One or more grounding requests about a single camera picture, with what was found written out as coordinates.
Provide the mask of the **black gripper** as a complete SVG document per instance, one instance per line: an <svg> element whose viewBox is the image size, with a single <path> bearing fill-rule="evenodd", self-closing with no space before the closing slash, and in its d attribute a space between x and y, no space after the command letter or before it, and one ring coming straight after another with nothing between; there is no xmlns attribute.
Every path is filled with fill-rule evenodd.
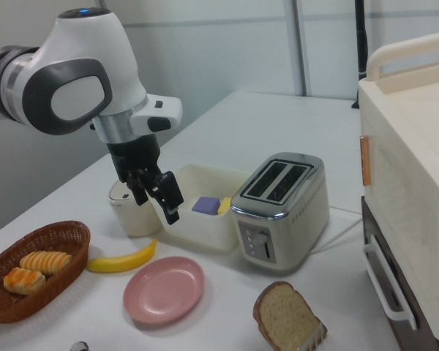
<svg viewBox="0 0 439 351"><path fill-rule="evenodd" d="M136 204L148 201L143 182L144 176L148 176L147 192L161 207L166 222L177 222L184 198L175 175L171 171L162 173L158 167L160 146L156 135L144 135L126 143L108 143L107 147L119 180L126 182Z"/></svg>

